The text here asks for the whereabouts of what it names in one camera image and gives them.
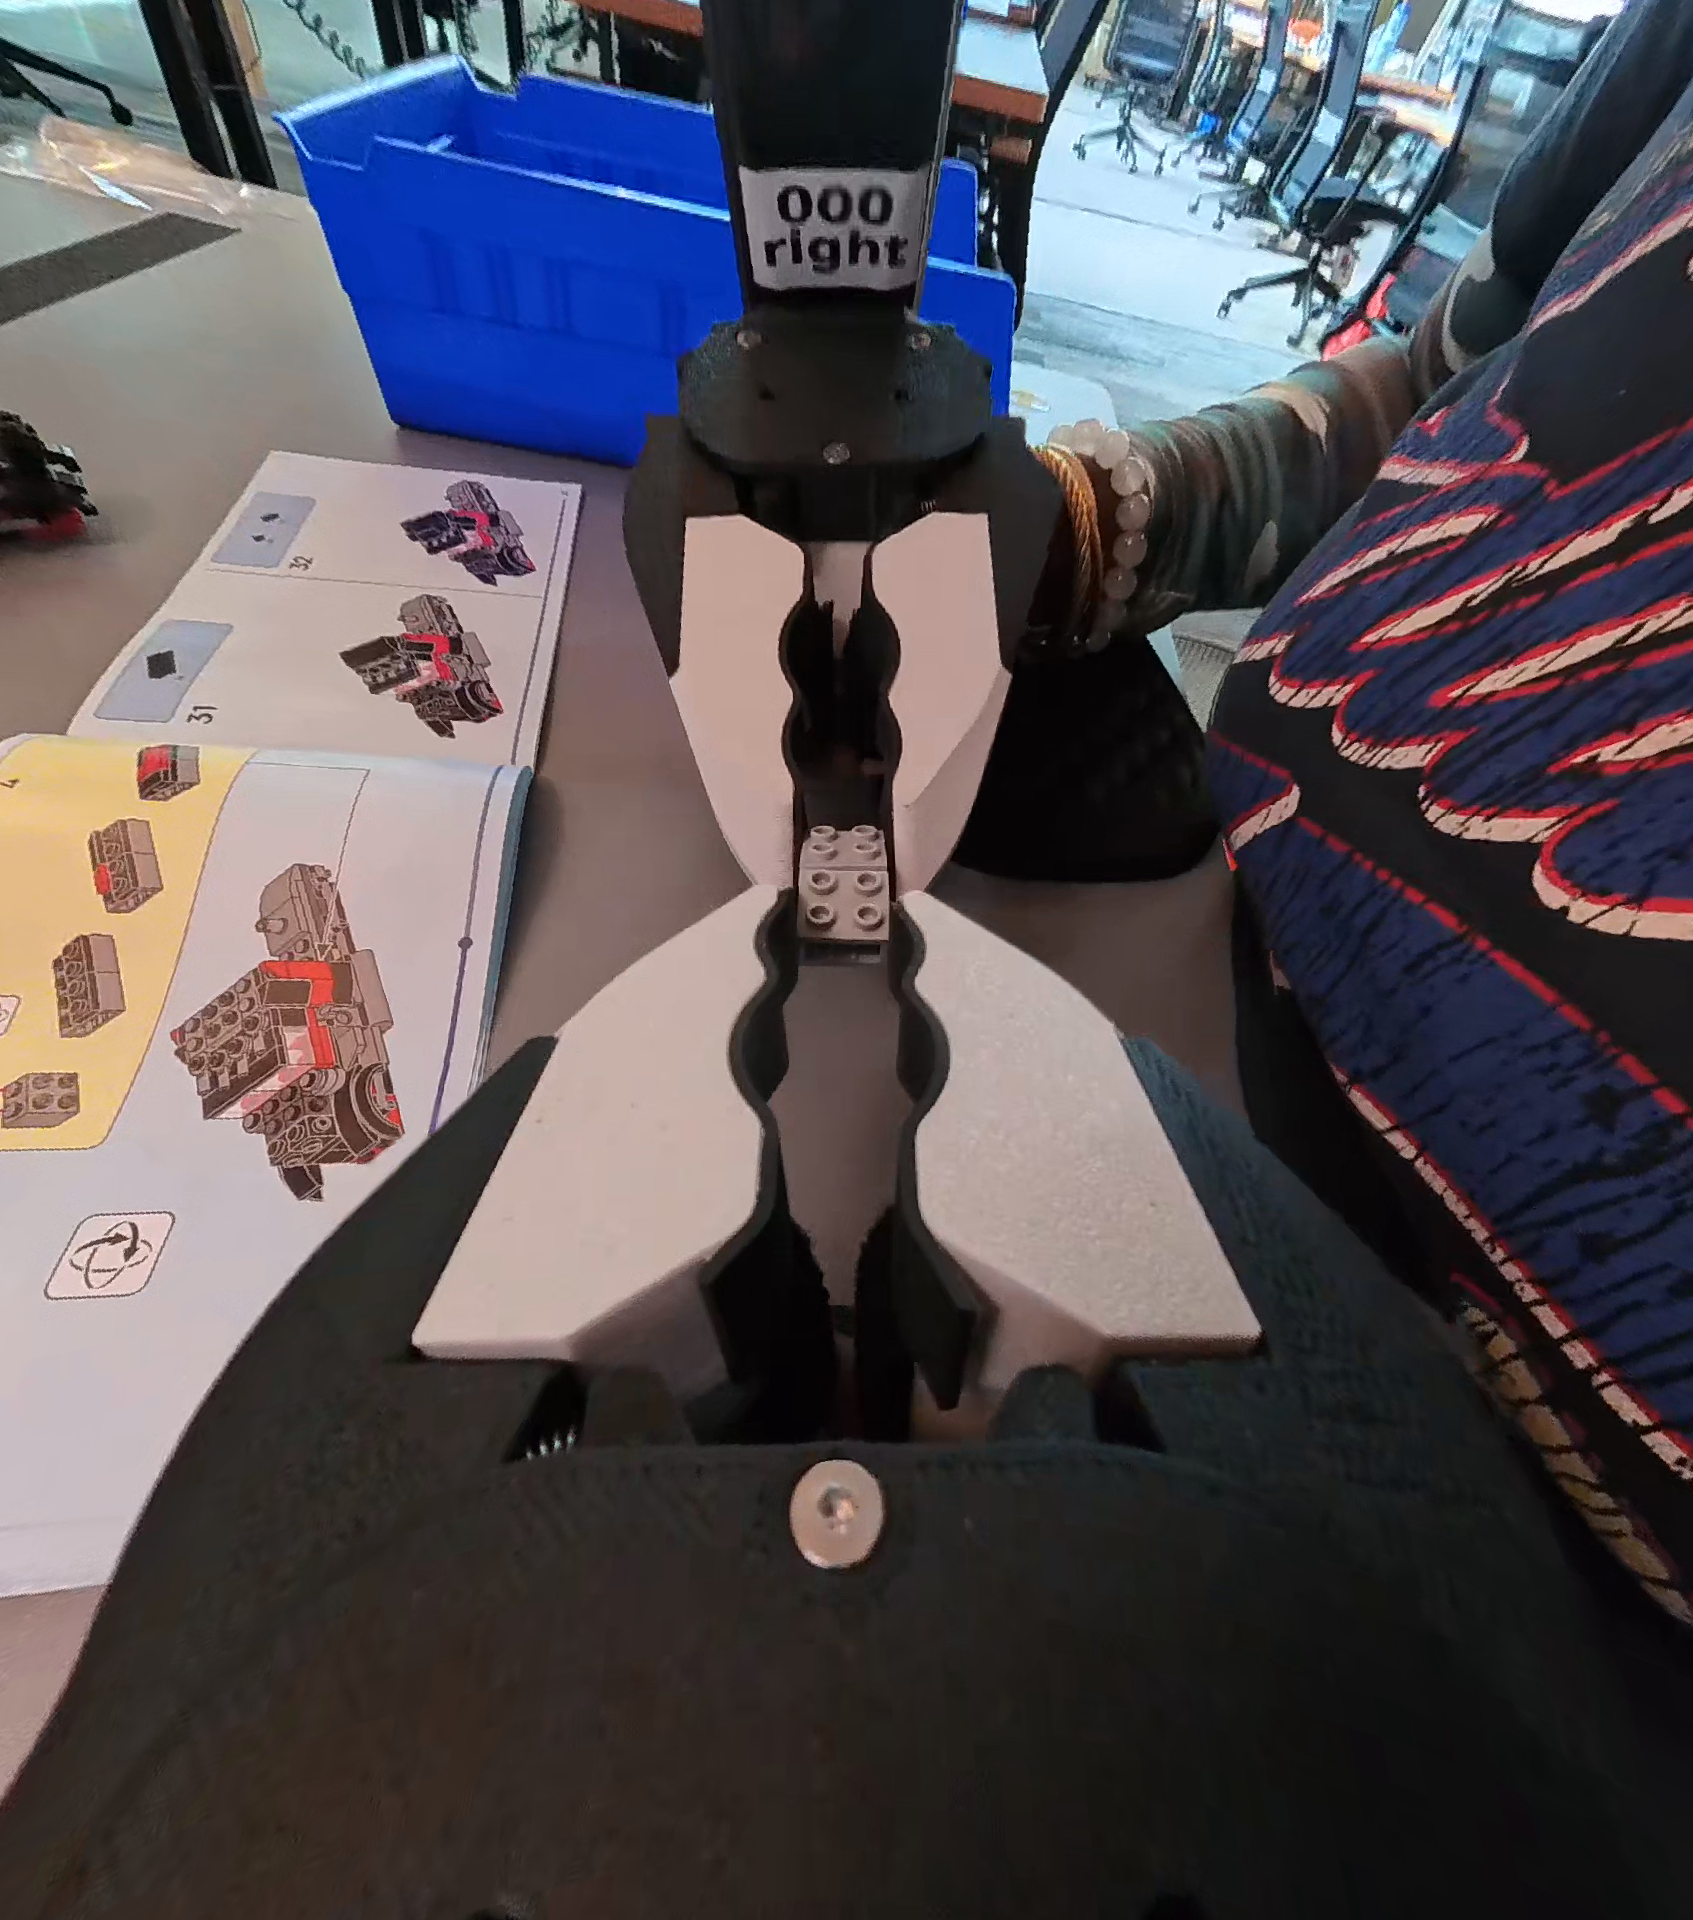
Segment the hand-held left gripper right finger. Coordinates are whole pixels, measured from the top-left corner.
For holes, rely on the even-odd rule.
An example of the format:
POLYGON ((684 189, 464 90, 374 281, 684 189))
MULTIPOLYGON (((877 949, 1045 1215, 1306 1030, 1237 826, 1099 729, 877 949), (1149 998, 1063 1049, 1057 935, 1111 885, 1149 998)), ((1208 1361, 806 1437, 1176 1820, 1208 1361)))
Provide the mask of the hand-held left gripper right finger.
POLYGON ((1035 1370, 1234 1361, 1264 1323, 1118 1027, 932 892, 893 916, 893 1201, 857 1272, 869 1437, 977 1432, 1035 1370))

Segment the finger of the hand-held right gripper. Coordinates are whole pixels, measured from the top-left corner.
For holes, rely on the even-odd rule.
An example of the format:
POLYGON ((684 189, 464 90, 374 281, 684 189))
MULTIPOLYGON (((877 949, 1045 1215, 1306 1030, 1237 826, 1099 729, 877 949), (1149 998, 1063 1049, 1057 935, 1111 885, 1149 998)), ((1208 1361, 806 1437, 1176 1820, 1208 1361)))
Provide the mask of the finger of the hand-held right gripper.
POLYGON ((952 862, 1006 713, 988 522, 932 515, 890 533, 869 552, 869 593, 898 635, 890 845, 907 898, 952 862))
POLYGON ((706 796, 756 885, 792 885, 792 684, 783 638, 810 593, 806 555, 738 517, 691 517, 683 556, 677 705, 706 796))

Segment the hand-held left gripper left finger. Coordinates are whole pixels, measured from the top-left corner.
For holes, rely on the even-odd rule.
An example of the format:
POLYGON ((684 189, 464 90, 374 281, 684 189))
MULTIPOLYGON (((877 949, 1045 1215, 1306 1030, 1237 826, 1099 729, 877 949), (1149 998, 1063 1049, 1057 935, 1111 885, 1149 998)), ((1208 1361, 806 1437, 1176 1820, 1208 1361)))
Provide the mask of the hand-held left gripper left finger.
POLYGON ((831 1419, 834 1313, 772 1115, 797 969, 792 898, 752 885, 562 1027, 416 1319, 420 1352, 650 1370, 731 1437, 831 1419))

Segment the grey studded brick block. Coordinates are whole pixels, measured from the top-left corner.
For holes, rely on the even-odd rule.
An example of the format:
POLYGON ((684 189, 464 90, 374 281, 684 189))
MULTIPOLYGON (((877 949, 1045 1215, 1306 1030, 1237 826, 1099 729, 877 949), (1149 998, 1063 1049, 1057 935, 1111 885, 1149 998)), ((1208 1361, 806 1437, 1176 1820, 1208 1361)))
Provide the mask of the grey studded brick block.
POLYGON ((810 826, 797 867, 797 930, 806 964, 877 964, 893 927, 887 835, 872 822, 810 826))

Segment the grey topped office desk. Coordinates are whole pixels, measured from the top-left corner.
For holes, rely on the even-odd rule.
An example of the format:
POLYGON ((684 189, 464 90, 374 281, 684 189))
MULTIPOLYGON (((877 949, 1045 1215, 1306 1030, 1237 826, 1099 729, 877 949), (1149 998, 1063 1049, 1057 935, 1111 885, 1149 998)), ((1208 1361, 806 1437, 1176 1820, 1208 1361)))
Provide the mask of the grey topped office desk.
POLYGON ((959 32, 952 99, 959 108, 1020 127, 1045 123, 1053 89, 1033 16, 969 11, 959 32))

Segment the blue plastic bin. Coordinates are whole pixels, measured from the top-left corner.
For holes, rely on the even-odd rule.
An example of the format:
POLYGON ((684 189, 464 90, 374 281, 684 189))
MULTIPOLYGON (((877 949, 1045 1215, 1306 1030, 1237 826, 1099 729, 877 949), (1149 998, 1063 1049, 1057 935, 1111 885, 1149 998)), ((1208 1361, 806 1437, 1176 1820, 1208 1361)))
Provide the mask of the blue plastic bin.
MULTIPOLYGON (((680 358, 736 321, 716 108, 416 62, 278 117, 400 428, 636 466, 680 358)), ((923 315, 999 358, 1018 291, 977 261, 977 171, 945 161, 923 315)))

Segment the open instruction booklet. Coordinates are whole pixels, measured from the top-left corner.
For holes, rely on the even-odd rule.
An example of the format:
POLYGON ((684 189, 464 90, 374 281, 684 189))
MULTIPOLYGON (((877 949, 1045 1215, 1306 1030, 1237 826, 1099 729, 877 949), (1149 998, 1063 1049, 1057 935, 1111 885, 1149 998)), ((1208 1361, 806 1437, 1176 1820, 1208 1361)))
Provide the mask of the open instruction booklet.
POLYGON ((277 450, 0 743, 0 1598, 110 1579, 260 1313, 477 1087, 582 509, 277 450))

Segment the person's dark patterned top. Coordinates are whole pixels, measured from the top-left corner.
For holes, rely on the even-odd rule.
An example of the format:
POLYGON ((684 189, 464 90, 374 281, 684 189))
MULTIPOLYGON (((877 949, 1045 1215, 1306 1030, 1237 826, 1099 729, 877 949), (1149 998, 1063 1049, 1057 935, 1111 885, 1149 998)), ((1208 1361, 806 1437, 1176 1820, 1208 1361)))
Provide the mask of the person's dark patterned top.
POLYGON ((1693 2, 1505 174, 1492 277, 1216 709, 1244 901, 1412 1262, 1693 1635, 1693 2))

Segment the clear plastic wrap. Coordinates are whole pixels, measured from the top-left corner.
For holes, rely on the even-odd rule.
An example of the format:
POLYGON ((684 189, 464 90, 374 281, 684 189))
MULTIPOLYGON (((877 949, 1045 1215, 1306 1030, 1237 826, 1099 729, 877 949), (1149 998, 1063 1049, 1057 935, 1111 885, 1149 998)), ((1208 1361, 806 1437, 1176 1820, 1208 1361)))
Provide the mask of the clear plastic wrap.
POLYGON ((109 199, 133 213, 243 220, 244 183, 214 177, 193 158, 124 131, 102 131, 47 113, 33 131, 0 138, 0 174, 109 199))

